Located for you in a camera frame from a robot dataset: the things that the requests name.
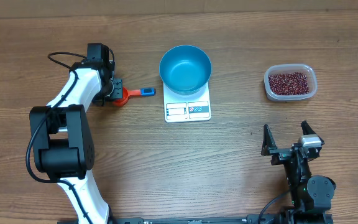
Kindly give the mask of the clear container of red beans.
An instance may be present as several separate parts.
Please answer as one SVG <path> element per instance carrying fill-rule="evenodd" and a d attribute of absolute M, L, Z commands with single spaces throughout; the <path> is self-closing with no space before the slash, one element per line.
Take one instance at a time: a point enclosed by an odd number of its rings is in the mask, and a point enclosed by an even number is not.
<path fill-rule="evenodd" d="M 314 96 L 318 82 L 309 65 L 281 64 L 265 72 L 264 86 L 267 98 L 271 101 L 298 101 Z"/>

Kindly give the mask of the red measuring scoop blue handle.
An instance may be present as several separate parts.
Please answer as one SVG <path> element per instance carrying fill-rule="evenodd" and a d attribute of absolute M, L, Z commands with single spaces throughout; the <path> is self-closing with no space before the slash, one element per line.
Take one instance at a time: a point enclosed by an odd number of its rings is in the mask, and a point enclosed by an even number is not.
<path fill-rule="evenodd" d="M 156 90 L 154 88 L 141 88 L 137 90 L 128 90 L 122 88 L 122 98 L 114 100 L 112 103 L 114 106 L 122 107 L 124 106 L 131 97 L 146 97 L 146 96 L 155 96 Z"/>

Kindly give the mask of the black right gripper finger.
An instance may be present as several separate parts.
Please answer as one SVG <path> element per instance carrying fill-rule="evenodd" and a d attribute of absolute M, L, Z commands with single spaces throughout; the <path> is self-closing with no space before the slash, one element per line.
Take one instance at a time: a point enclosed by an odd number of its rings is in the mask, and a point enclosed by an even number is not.
<path fill-rule="evenodd" d="M 316 134 L 306 120 L 301 123 L 301 128 L 304 135 Z"/>
<path fill-rule="evenodd" d="M 268 124 L 264 125 L 264 139 L 262 143 L 261 155 L 262 156 L 271 156 L 274 151 L 277 150 L 277 145 L 274 141 L 272 132 Z"/>

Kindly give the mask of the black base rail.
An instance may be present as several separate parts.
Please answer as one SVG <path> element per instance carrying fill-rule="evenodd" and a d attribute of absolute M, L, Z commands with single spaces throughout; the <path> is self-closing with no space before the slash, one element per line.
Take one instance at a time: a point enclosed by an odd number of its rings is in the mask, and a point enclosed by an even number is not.
<path fill-rule="evenodd" d="M 259 216 L 251 214 L 246 217 L 214 217 L 214 218 L 163 218 L 163 219 L 143 219 L 143 218 L 113 218 L 109 223 L 113 224 L 333 224 L 331 215 L 305 215 L 294 214 L 292 219 L 289 215 L 262 215 L 260 222 Z"/>

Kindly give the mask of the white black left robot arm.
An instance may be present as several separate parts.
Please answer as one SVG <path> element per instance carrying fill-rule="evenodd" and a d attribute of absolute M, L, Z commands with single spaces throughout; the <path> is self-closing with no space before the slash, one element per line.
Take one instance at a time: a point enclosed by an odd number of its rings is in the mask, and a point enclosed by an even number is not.
<path fill-rule="evenodd" d="M 29 113 L 26 169 L 37 182 L 58 184 L 65 191 L 77 223 L 114 223 L 93 176 L 94 142 L 86 117 L 90 104 L 112 99 L 114 53 L 102 43 L 90 43 L 82 60 L 68 69 L 61 92 Z"/>

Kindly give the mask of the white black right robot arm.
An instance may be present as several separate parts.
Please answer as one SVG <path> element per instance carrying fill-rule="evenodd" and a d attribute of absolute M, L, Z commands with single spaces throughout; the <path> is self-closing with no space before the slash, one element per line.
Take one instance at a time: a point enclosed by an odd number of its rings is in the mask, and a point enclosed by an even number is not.
<path fill-rule="evenodd" d="M 271 157 L 271 165 L 284 166 L 288 190 L 272 199 L 258 215 L 258 223 L 332 223 L 326 212 L 331 209 L 336 183 L 329 177 L 312 175 L 309 162 L 318 158 L 324 140 L 307 121 L 301 123 L 303 134 L 291 147 L 277 147 L 272 132 L 264 125 L 261 155 Z M 291 207 L 283 207 L 276 215 L 266 214 L 269 206 L 286 195 L 291 196 Z"/>

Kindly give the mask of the blue plastic bowl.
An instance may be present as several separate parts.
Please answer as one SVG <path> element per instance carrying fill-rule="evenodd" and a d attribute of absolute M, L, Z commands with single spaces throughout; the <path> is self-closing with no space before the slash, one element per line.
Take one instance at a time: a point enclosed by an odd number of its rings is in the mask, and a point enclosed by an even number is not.
<path fill-rule="evenodd" d="M 213 64 L 199 47 L 179 45 L 168 50 L 159 64 L 160 78 L 171 91 L 191 95 L 201 90 L 211 78 Z"/>

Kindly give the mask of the white digital kitchen scale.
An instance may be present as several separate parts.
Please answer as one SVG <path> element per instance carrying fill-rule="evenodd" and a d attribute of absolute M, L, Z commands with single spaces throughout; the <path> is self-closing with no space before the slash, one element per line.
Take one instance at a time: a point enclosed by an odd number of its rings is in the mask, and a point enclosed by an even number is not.
<path fill-rule="evenodd" d="M 181 95 L 163 85 L 164 119 L 167 123 L 209 121 L 211 102 L 209 84 L 190 95 Z"/>

